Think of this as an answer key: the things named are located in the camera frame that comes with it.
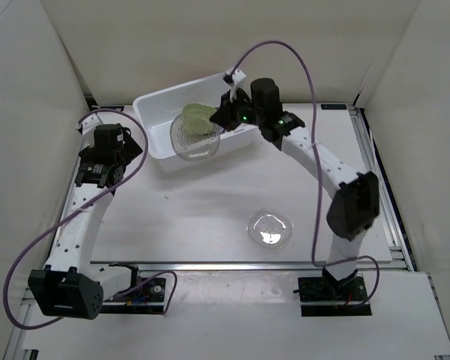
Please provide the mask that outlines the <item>clear plate with dots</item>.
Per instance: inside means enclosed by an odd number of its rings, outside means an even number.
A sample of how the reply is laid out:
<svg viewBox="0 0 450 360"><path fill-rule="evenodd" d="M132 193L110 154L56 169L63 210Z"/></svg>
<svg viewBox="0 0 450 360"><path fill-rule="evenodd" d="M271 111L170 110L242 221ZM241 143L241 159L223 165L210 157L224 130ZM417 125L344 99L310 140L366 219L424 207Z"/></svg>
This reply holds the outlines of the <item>clear plate with dots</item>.
<svg viewBox="0 0 450 360"><path fill-rule="evenodd" d="M207 116L178 115L170 125L169 137L173 151L189 162L211 158L221 143L220 127L211 123Z"/></svg>

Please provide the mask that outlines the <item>clear textured plate front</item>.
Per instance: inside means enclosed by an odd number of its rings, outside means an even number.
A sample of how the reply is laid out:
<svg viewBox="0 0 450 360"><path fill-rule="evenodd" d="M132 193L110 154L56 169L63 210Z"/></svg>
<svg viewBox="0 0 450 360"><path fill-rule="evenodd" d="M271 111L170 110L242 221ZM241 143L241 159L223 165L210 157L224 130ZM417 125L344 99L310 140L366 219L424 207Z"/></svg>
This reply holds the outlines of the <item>clear textured plate front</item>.
<svg viewBox="0 0 450 360"><path fill-rule="evenodd" d="M293 234L293 223L283 214L267 208L257 209L247 223L249 237L267 249L282 248Z"/></svg>

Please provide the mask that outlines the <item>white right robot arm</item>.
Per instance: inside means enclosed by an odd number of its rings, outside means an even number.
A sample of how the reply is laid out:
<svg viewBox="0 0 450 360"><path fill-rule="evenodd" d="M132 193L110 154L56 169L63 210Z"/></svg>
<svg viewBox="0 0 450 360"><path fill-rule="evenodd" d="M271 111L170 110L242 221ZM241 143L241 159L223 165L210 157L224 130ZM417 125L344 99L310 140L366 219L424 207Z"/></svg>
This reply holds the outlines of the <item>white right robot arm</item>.
<svg viewBox="0 0 450 360"><path fill-rule="evenodd" d="M231 75L223 80L230 89L221 96L211 122L225 131L239 125L258 127L264 140L302 165L318 181L318 191L329 195L326 221L333 236L322 266L322 292L329 299L342 298L356 277L365 234L380 213L377 176L354 170L319 144L303 120L284 110L273 79L254 80L250 94Z"/></svg>

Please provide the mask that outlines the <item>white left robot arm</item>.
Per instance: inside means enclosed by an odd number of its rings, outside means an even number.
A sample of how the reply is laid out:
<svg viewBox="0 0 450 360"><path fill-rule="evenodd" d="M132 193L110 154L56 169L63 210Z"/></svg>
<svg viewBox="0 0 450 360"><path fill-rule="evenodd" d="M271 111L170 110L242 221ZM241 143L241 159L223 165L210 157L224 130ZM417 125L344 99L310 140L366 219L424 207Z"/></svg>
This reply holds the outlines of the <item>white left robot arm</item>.
<svg viewBox="0 0 450 360"><path fill-rule="evenodd" d="M42 270L33 270L28 286L42 314L93 320L102 304L120 293L138 298L143 282L130 265L95 267L92 250L107 208L127 165L143 150L120 124L99 124L92 145L80 153L70 210L76 217L66 222Z"/></svg>

